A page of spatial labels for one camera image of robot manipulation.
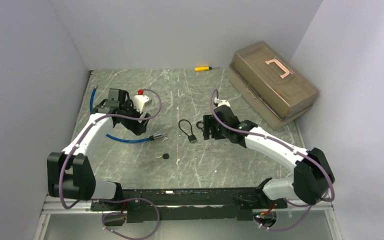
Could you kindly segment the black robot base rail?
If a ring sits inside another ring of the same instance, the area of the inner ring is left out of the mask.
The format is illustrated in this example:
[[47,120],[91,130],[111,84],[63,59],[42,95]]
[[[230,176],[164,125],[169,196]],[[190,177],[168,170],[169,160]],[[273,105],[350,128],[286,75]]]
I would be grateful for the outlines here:
[[153,221],[156,211],[162,221],[236,219],[250,221],[259,212],[287,208],[283,199],[270,200],[258,187],[123,189],[111,202],[100,198],[93,212],[123,212],[128,223]]

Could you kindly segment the blue cable lock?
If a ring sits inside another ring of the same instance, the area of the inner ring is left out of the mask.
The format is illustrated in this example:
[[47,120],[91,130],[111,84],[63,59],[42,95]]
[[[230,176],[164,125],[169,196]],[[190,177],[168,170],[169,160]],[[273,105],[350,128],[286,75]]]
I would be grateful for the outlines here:
[[[95,98],[95,94],[96,94],[97,89],[98,89],[98,85],[95,85],[93,87],[92,93],[91,93],[90,98],[89,98],[88,108],[89,108],[89,113],[90,114],[93,113],[94,98]],[[113,136],[113,135],[110,135],[110,134],[106,135],[106,137],[111,139],[111,140],[114,140],[114,141],[120,142],[120,143],[128,143],[128,144],[135,144],[135,143],[144,143],[144,142],[149,142],[149,141],[155,141],[155,140],[164,138],[164,136],[165,135],[163,133],[156,133],[156,134],[153,134],[153,135],[150,135],[148,137],[141,138],[141,139],[123,139],[123,138],[116,137],[116,136]]]

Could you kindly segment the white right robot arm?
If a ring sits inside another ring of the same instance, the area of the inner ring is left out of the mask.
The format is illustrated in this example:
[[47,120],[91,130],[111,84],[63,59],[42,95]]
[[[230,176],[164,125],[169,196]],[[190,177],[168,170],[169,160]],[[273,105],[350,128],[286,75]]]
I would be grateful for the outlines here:
[[203,138],[227,139],[233,144],[259,152],[290,171],[284,178],[267,178],[255,189],[256,203],[267,208],[277,200],[299,198],[309,206],[334,199],[334,174],[324,152],[287,143],[266,132],[256,123],[239,121],[231,108],[218,105],[203,116]]

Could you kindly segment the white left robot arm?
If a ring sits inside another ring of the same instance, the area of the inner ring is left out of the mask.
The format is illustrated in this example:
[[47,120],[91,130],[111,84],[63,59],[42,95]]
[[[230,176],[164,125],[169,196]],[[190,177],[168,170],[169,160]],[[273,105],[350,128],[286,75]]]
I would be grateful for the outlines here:
[[93,105],[87,124],[62,151],[52,152],[47,158],[48,194],[51,197],[87,201],[104,199],[111,210],[124,203],[120,183],[97,180],[89,158],[101,141],[117,125],[139,136],[146,132],[151,115],[144,109],[152,99],[139,90],[134,96],[122,89],[112,88],[108,97]]

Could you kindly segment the black head key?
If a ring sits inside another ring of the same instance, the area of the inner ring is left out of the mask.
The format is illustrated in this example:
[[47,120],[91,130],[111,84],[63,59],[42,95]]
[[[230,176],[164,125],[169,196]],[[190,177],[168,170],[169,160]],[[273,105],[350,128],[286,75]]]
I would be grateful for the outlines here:
[[164,153],[164,154],[156,157],[156,159],[164,159],[164,160],[167,160],[169,158],[170,158],[170,155],[168,153]]

